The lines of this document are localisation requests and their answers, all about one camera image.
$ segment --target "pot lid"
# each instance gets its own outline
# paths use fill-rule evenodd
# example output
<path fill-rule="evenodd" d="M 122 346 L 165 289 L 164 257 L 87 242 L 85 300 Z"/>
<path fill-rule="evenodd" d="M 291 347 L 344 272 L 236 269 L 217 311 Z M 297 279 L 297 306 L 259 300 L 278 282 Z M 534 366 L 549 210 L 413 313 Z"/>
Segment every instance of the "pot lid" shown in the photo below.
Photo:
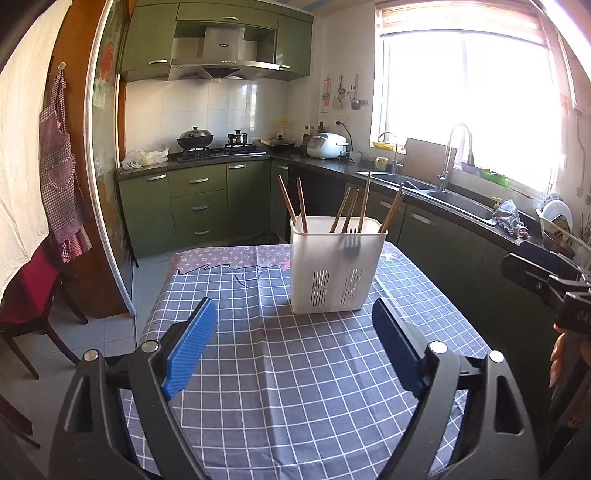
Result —
<path fill-rule="evenodd" d="M 213 136 L 209 130 L 200 129 L 199 127 L 193 127 L 192 130 L 183 133 L 179 138 L 195 138 L 195 137 L 209 137 Z"/>

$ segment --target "black countertop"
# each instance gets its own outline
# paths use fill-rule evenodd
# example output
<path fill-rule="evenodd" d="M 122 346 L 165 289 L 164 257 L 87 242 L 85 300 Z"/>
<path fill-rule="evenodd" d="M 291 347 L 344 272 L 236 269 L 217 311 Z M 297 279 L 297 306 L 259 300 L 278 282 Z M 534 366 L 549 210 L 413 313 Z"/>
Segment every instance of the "black countertop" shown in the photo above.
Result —
<path fill-rule="evenodd" d="M 339 178 L 343 181 L 348 181 L 350 183 L 354 183 L 360 186 L 365 185 L 366 177 L 359 175 L 358 172 L 375 171 L 374 168 L 364 167 L 363 164 L 344 163 L 338 160 L 320 160 L 319 158 L 312 158 L 308 155 L 302 155 L 294 151 L 272 152 L 268 153 L 264 157 L 240 157 L 233 158 L 231 160 L 227 157 L 222 157 L 179 162 L 178 158 L 180 158 L 180 154 L 170 154 L 168 156 L 168 161 L 164 163 L 159 163 L 149 167 L 138 168 L 136 170 L 120 169 L 117 178 L 118 180 L 127 180 L 150 174 L 157 174 L 171 170 L 179 170 L 182 168 L 201 167 L 205 165 L 228 163 L 230 161 L 264 160 L 269 158 L 283 160 L 291 165 L 300 166 L 308 170 L 316 171 L 318 173 L 328 174 L 333 177 Z M 377 193 L 381 193 L 383 195 L 394 198 L 396 192 L 398 191 L 398 187 L 383 181 L 373 180 L 372 190 Z M 515 239 L 509 236 L 500 228 L 482 223 L 469 215 L 460 213 L 452 207 L 448 207 L 444 203 L 439 202 L 436 199 L 427 197 L 426 195 L 421 194 L 413 189 L 404 188 L 404 193 L 405 202 L 408 205 L 416 206 L 418 208 L 425 210 L 426 212 L 430 212 L 445 220 L 448 220 L 461 227 L 464 227 L 509 252 L 514 252 L 519 246 L 519 244 L 523 241 L 522 239 Z M 462 191 L 458 193 L 469 194 L 468 191 Z M 532 233 L 532 230 L 534 232 L 537 231 L 535 228 L 530 228 L 530 234 Z M 532 238 L 531 240 L 536 243 L 539 242 L 536 238 Z"/>

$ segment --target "white curtain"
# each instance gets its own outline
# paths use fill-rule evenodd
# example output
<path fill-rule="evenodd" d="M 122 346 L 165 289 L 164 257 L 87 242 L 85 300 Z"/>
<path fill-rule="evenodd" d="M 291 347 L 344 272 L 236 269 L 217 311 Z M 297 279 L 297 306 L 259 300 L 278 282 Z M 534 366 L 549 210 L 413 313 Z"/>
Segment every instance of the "white curtain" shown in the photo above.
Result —
<path fill-rule="evenodd" d="M 57 0 L 37 18 L 0 73 L 0 298 L 48 235 L 39 188 L 39 114 L 53 45 L 71 3 Z"/>

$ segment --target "wall cabinet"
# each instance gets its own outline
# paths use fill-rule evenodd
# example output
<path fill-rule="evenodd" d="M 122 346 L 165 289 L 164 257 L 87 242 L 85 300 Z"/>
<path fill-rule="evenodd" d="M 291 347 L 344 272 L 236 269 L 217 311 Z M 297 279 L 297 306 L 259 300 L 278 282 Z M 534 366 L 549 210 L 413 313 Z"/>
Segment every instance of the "wall cabinet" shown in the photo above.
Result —
<path fill-rule="evenodd" d="M 127 82 L 168 77 L 177 11 L 178 4 L 134 9 L 121 67 Z"/>
<path fill-rule="evenodd" d="M 275 63 L 299 76 L 310 74 L 312 24 L 296 18 L 279 15 Z"/>

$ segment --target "printed tablecloth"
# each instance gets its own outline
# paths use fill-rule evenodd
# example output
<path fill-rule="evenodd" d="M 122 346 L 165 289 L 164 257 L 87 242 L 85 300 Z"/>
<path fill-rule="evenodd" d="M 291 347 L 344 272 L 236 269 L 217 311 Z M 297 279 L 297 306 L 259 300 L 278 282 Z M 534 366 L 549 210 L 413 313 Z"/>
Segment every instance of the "printed tablecloth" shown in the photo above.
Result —
<path fill-rule="evenodd" d="M 186 320 L 203 296 L 219 309 L 186 390 L 171 405 L 194 454 L 217 479 L 374 479 L 404 432 L 406 392 L 372 327 L 389 297 L 429 340 L 484 357 L 486 343 L 396 247 L 386 243 L 363 309 L 293 315 L 290 246 L 199 248 L 173 259 L 141 341 Z M 432 471 L 449 461 L 465 393 L 456 394 Z M 140 464 L 158 472 L 131 394 L 124 396 Z"/>

